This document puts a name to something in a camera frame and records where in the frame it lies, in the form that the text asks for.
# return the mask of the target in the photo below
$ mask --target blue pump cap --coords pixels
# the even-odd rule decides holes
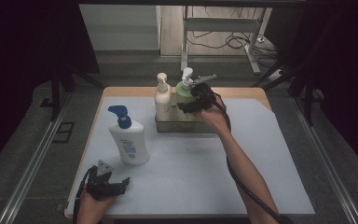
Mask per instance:
[[[118,117],[117,123],[118,126],[122,129],[128,129],[130,128],[132,122],[131,122],[131,118],[128,117],[128,111],[127,111],[127,107],[124,105],[112,105],[109,106],[109,108],[107,109],[112,113],[115,113]]]

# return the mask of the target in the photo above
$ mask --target white lotion bottle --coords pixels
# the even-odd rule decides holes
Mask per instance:
[[[112,105],[108,110],[118,117],[117,123],[112,124],[109,131],[115,139],[121,160],[131,165],[140,165],[149,161],[150,154],[145,143],[144,125],[131,120],[124,105]]]
[[[157,75],[158,85],[155,94],[156,121],[169,121],[171,117],[171,86],[167,83],[167,75]]]

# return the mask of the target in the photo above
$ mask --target electrical cable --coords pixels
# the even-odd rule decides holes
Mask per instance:
[[[255,7],[255,11],[257,10],[257,7]],[[255,11],[254,11],[254,15],[253,15],[253,17],[252,18],[254,18],[255,17]]]
[[[230,16],[230,17],[232,17],[232,15],[234,15],[234,13],[235,13],[237,10],[238,10],[238,8],[236,7],[236,8],[234,9],[234,11],[232,11],[232,13],[231,13],[231,16]]]
[[[267,55],[270,57],[277,57],[277,55],[278,55],[277,53],[266,53],[263,50],[268,50],[268,49],[261,49],[260,47],[255,46],[255,53],[257,53],[259,55]]]
[[[211,17],[211,15],[209,15],[208,11],[206,10],[206,7],[205,7],[205,12],[209,17]]]
[[[238,18],[240,18],[240,17],[241,17],[242,12],[243,12],[243,7],[241,8],[241,11],[238,11]]]
[[[263,52],[260,49],[258,49],[257,47],[255,47],[254,55],[264,55],[264,56],[268,56],[270,58],[277,58],[278,57],[277,54],[269,54],[269,53]]]
[[[262,81],[264,81],[266,78],[270,77],[282,64],[287,63],[288,61],[290,61],[296,54],[298,54],[299,52],[301,52],[302,50],[304,50],[304,48],[310,43],[310,41],[312,40],[312,36],[308,36],[305,40],[304,40],[304,45],[303,46],[299,46],[296,49],[292,49],[290,52],[286,53],[285,55],[277,55],[277,62],[275,64],[273,64],[272,66],[269,67],[268,71],[255,83],[252,85],[252,87],[257,87],[259,84],[261,84]],[[268,90],[269,88],[272,88],[274,86],[276,86],[277,81],[284,81],[289,77],[293,77],[296,73],[298,73],[301,69],[303,69],[305,67],[305,64],[302,63],[300,65],[298,65],[297,67],[295,67],[293,69],[293,71],[290,71],[289,73],[287,73],[286,75],[277,78],[276,80],[274,80],[273,82],[275,82],[273,85],[271,85],[270,83],[267,84],[266,86],[263,87],[264,90]]]
[[[255,194],[253,194],[242,182],[238,179],[237,175],[235,174],[234,170],[232,169],[228,158],[226,158],[228,171],[231,174],[232,178],[234,179],[235,183],[240,186],[240,188],[256,203],[258,203],[270,216],[272,216],[278,223],[284,223],[281,220],[281,217],[272,210],[266,203],[264,203],[261,199],[259,199]]]
[[[211,34],[211,33],[213,33],[213,32],[212,32],[212,31],[210,31],[210,32],[207,32],[207,33],[202,34],[202,35],[194,35],[194,31],[192,31],[191,33],[193,33],[193,36],[194,36],[194,37],[199,38],[199,37],[202,37],[202,36],[205,36],[205,35]]]
[[[83,192],[84,185],[85,185],[85,182],[86,182],[86,178],[89,175],[89,173],[91,172],[91,169],[92,168],[89,168],[87,170],[86,174],[83,177],[83,180],[80,182],[79,189],[77,190],[77,194],[76,194],[76,197],[75,197],[75,205],[74,205],[74,215],[72,217],[72,223],[74,223],[74,224],[77,223],[77,214],[78,214],[78,211],[79,211],[79,208],[80,208],[80,196],[81,196],[81,193]]]
[[[219,46],[219,47],[213,47],[213,46],[208,46],[208,45],[204,45],[204,44],[194,43],[191,40],[189,40],[188,38],[187,38],[187,41],[192,45],[200,45],[200,46],[203,46],[203,47],[209,48],[209,49],[221,49],[221,48],[223,48],[223,47],[225,47],[227,45],[227,43],[226,43],[225,45],[222,45],[222,46]]]
[[[277,52],[276,49],[264,49],[264,48],[260,48],[260,47],[258,47],[258,46],[255,46],[255,47],[258,48],[258,49],[263,49],[263,50],[269,50],[269,51],[275,51],[275,52]]]
[[[233,40],[236,40],[238,43],[240,43],[240,45],[238,47],[232,46],[230,43]],[[232,49],[242,49],[246,46],[246,44],[249,44],[250,41],[247,38],[243,38],[242,36],[234,35],[234,33],[231,33],[231,35],[226,38],[226,43],[228,43]]]

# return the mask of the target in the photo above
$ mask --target white paper sheet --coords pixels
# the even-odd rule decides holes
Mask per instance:
[[[232,132],[264,176],[282,214],[314,214],[275,115],[254,99],[225,99]],[[117,116],[110,105],[125,105],[129,116],[145,126],[149,162],[123,163],[108,127]],[[105,97],[95,123],[80,174],[98,160],[115,167],[110,183],[131,182],[107,214],[116,217],[237,217],[246,214],[215,134],[157,133],[151,97]],[[67,215],[73,214],[72,195]]]

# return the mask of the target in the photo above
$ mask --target pump bottle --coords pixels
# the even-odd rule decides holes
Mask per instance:
[[[171,116],[171,86],[167,83],[167,75],[157,75],[158,85],[155,94],[156,121],[169,121]]]
[[[109,106],[108,111],[118,117],[117,123],[109,127],[109,131],[115,139],[121,160],[127,164],[139,165],[150,159],[145,143],[144,126],[131,120],[127,107],[124,105]]]
[[[193,69],[186,67],[183,70],[182,81],[176,85],[176,103],[187,104],[194,101],[194,97],[191,95],[190,90],[193,88]]]

